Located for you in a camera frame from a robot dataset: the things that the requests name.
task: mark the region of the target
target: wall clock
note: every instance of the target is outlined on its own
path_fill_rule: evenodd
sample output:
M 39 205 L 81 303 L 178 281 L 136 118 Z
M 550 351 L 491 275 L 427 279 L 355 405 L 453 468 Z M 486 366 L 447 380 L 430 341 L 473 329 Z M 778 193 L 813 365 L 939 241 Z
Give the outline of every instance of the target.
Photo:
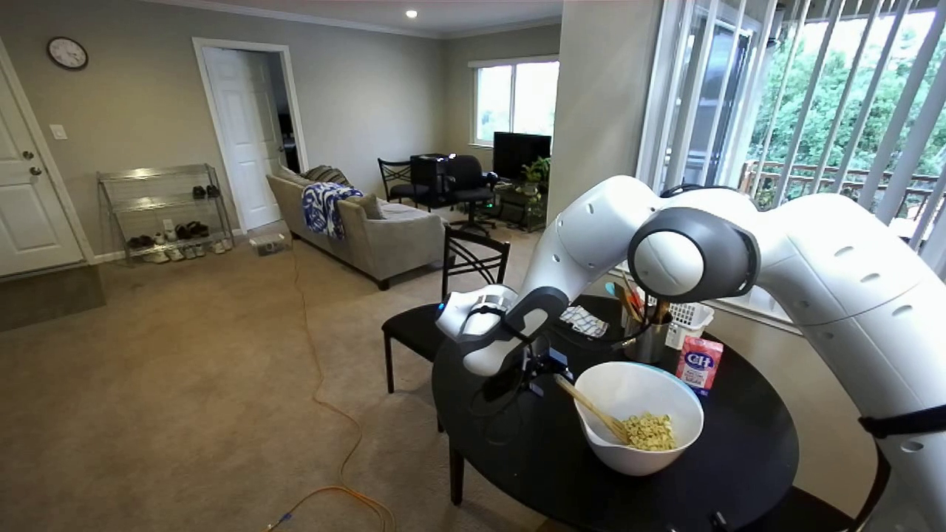
M 81 72 L 87 66 L 87 54 L 77 40 L 53 35 L 46 41 L 46 54 L 59 69 Z

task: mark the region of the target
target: white bowl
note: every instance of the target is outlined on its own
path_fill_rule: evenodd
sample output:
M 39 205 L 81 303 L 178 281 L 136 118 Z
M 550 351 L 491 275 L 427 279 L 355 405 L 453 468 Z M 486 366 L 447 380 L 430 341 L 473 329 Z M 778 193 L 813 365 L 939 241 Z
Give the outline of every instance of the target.
M 704 433 L 701 399 L 690 387 L 686 387 L 676 377 L 664 369 L 630 360 L 609 360 L 587 366 L 574 387 L 614 421 L 642 415 L 670 416 L 674 449 L 634 449 L 627 443 L 614 443 L 609 428 L 596 416 L 591 416 L 580 403 L 574 403 L 594 455 L 624 477 L 649 477 L 674 464 L 683 455 L 683 449 L 689 449 Z

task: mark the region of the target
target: cable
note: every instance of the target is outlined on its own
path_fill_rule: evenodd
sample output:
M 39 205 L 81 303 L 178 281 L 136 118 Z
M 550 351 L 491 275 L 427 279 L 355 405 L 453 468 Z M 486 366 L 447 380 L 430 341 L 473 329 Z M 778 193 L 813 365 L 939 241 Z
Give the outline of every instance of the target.
M 317 366 L 314 405 L 334 411 L 337 416 L 349 421 L 349 422 L 355 427 L 355 433 L 356 433 L 355 448 L 345 452 L 345 459 L 343 459 L 343 464 L 340 464 L 340 470 L 337 470 L 337 477 L 343 477 L 343 470 L 349 468 L 351 455 L 356 452 L 356 448 L 359 448 L 359 440 L 364 440 L 364 433 L 359 433 L 359 422 L 356 422 L 351 415 L 345 415 L 343 409 L 319 399 L 322 366 L 319 366 L 317 343 L 314 343 L 314 335 L 311 335 L 311 310 L 308 310 L 308 300 L 303 300 L 302 279 L 297 279 L 302 269 L 297 269 L 296 245 L 288 245 L 288 254 L 291 254 L 291 281 L 296 281 L 296 294 L 297 294 L 297 303 L 302 303 L 302 315 L 297 315 L 297 317 L 302 317 L 303 346 L 308 346 L 308 354 L 311 354 L 311 360 L 314 360 L 314 366 Z M 393 529 L 393 517 L 390 517 L 390 513 L 387 513 L 380 504 L 374 504 L 374 499 L 368 499 L 368 498 L 364 498 L 364 493 L 356 493 L 356 490 L 351 490 L 351 489 L 345 489 L 345 486 L 325 486 L 325 489 L 308 490 L 308 493 L 297 498 L 275 524 L 265 524 L 262 529 L 265 529 L 265 532 L 280 529 L 283 524 L 291 520 L 291 514 L 296 514 L 303 504 L 311 504 L 311 499 L 317 499 L 317 498 L 325 498 L 325 493 L 337 493 L 337 498 L 345 498 L 345 499 L 368 510 L 368 513 L 380 520 L 380 529 Z

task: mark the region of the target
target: door frame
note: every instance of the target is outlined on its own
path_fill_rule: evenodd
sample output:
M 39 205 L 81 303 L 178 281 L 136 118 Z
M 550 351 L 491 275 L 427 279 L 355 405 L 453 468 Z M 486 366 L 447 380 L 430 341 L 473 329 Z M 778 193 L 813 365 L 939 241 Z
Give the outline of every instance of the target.
M 98 257 L 92 251 L 92 245 L 87 245 L 87 238 L 86 238 L 81 223 L 80 223 L 80 211 L 73 208 L 73 201 L 67 195 L 67 186 L 64 186 L 61 173 L 56 167 L 56 158 L 53 158 L 53 152 L 46 146 L 46 136 L 39 128 L 39 118 L 36 118 L 36 114 L 30 106 L 30 97 L 24 91 L 24 82 L 21 82 L 16 72 L 15 72 L 15 66 L 11 66 L 11 56 L 6 54 L 3 40 L 0 40 L 0 72 L 9 81 L 11 100 L 16 103 L 24 122 L 25 122 L 30 140 L 33 140 L 33 146 L 36 146 L 36 152 L 42 158 L 42 167 L 43 167 L 43 173 L 50 177 L 50 186 L 53 186 L 53 195 L 56 195 L 56 201 L 59 201 L 59 208 L 64 214 L 67 230 L 70 230 L 70 238 L 77 241 L 77 245 L 81 251 L 81 264 L 105 264 L 108 257 Z
M 280 74 L 283 74 L 283 90 L 287 90 L 287 103 L 288 103 L 288 122 L 291 122 L 297 167 L 308 170 L 308 148 L 303 148 L 303 130 L 302 130 L 302 118 L 297 118 L 297 96 L 296 96 L 296 74 L 291 74 L 288 49 L 287 46 L 265 46 L 265 41 L 229 41 L 229 40 L 192 40 L 192 41 L 195 41 L 195 56 L 198 56 L 204 97 L 206 97 L 206 109 L 209 109 L 209 122 L 213 122 L 216 148 L 217 148 L 217 158 L 223 162 L 223 184 L 228 184 L 228 193 L 229 193 L 234 220 L 238 223 L 235 198 L 234 198 L 234 186 L 229 186 L 229 162 L 223 158 L 220 122 L 217 122 L 216 106 L 213 106 L 213 90 L 209 90 L 209 72 L 206 72 L 206 63 L 204 63 L 204 51 L 206 49 L 228 49 L 228 51 L 278 54 Z

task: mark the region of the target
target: computer monitor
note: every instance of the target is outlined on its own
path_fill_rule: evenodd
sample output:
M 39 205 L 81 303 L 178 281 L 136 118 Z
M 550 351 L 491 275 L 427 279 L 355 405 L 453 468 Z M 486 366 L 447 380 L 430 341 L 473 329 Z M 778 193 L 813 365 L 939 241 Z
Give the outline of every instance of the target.
M 537 158 L 550 158 L 550 153 L 553 153 L 550 136 L 507 133 L 507 130 L 494 133 L 494 173 L 498 177 L 520 182 L 523 167 L 535 162 Z

